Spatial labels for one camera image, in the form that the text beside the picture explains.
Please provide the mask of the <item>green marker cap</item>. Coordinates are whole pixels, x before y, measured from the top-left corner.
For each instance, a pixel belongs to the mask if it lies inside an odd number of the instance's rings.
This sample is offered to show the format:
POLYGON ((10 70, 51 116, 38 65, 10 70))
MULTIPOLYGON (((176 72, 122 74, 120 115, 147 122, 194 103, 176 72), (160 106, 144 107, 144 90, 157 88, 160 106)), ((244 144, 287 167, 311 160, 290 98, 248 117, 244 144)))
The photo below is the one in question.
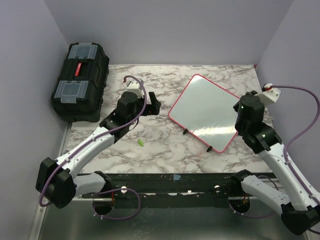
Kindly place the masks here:
POLYGON ((138 139, 137 141, 138 141, 138 144, 139 144, 141 147, 143 147, 143 146, 144 146, 144 143, 142 142, 142 140, 141 140, 141 139, 138 139))

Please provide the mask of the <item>pink-framed whiteboard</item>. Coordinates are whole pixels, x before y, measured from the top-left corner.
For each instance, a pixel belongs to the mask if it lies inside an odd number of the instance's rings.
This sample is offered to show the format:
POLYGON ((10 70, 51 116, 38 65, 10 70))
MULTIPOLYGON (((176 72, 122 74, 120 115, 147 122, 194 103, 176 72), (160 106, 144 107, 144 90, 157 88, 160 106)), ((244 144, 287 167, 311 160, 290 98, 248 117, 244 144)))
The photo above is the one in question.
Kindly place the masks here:
POLYGON ((200 74, 191 77, 168 112, 168 117, 208 146, 207 151, 223 153, 236 137, 240 98, 200 74))

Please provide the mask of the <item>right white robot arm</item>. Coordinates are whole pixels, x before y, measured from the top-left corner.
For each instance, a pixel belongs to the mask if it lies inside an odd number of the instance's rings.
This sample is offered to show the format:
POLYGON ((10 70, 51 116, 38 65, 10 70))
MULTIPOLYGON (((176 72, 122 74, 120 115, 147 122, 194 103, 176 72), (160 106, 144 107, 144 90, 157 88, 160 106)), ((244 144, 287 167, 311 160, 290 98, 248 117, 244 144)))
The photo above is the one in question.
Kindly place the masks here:
POLYGON ((272 170, 285 192, 262 182, 253 173, 242 170, 232 177, 230 191, 247 193, 269 206, 286 228, 300 236, 320 222, 320 193, 309 183, 287 152, 277 132, 263 122, 265 104, 275 102, 279 93, 269 89, 251 91, 234 105, 235 129, 244 143, 272 170))

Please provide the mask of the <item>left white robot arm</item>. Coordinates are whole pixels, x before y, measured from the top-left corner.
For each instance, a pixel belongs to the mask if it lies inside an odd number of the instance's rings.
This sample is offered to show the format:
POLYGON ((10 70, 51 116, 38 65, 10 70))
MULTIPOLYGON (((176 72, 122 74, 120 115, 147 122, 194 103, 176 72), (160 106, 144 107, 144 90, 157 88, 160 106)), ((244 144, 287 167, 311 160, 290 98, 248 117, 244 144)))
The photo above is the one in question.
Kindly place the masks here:
POLYGON ((149 93, 150 103, 145 96, 139 98, 133 92, 124 92, 115 110, 102 120, 95 131, 68 153, 52 160, 47 157, 39 167, 35 184, 40 193, 39 204, 45 207, 43 199, 58 209, 67 206, 74 197, 97 194, 104 198, 110 194, 111 181, 101 171, 80 175, 80 171, 100 152, 125 136, 140 116, 157 116, 161 103, 154 92, 149 93))

